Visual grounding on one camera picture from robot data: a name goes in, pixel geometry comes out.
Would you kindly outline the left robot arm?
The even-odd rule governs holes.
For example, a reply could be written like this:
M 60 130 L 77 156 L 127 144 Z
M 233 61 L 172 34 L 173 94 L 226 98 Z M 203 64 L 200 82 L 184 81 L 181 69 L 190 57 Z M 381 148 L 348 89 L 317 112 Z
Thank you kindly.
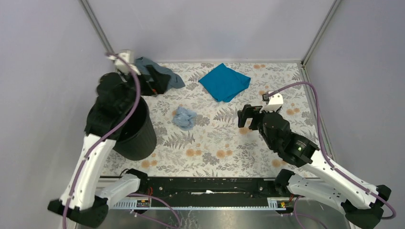
M 117 73 L 100 79 L 97 99 L 86 121 L 81 155 L 66 190 L 51 200 L 48 210 L 67 221 L 97 228 L 108 211 L 121 199 L 134 193 L 148 196 L 147 175 L 130 169 L 122 178 L 100 192 L 96 191 L 104 164 L 111 151 L 137 161 L 147 158 L 156 148 L 157 136 L 146 101 L 141 97 L 139 73 L 133 65 L 122 81 Z

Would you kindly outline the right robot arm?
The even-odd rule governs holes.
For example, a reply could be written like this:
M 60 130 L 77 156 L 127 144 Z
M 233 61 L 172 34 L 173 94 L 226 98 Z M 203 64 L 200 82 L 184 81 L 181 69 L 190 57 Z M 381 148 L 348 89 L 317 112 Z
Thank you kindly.
M 308 138 L 291 131 L 290 123 L 278 112 L 261 112 L 261 106 L 246 104 L 237 112 L 238 127 L 248 118 L 250 130 L 257 130 L 270 150 L 283 161 L 302 168 L 325 183 L 312 182 L 282 169 L 275 179 L 275 193 L 304 196 L 334 208 L 352 224 L 362 229 L 373 229 L 384 219 L 383 206 L 391 195 L 386 185 L 369 184 L 324 156 L 320 148 Z

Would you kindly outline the black ribbed trash bin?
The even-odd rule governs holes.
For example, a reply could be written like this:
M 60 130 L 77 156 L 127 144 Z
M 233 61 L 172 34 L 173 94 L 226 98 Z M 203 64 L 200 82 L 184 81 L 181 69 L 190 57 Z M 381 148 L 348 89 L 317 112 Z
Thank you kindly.
M 104 136 L 128 115 L 134 100 L 129 104 L 124 111 L 109 111 L 109 106 L 95 103 L 88 113 L 85 133 Z M 128 160 L 140 161 L 151 155 L 157 145 L 157 136 L 144 98 L 140 98 L 131 117 L 108 139 L 117 141 L 113 149 Z

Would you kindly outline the light blue trash bag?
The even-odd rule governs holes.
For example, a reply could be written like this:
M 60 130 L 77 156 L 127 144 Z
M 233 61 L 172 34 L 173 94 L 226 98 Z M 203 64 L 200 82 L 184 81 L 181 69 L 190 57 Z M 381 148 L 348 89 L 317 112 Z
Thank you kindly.
M 172 122 L 181 130 L 188 131 L 194 127 L 194 118 L 196 116 L 196 112 L 179 106 L 175 111 Z

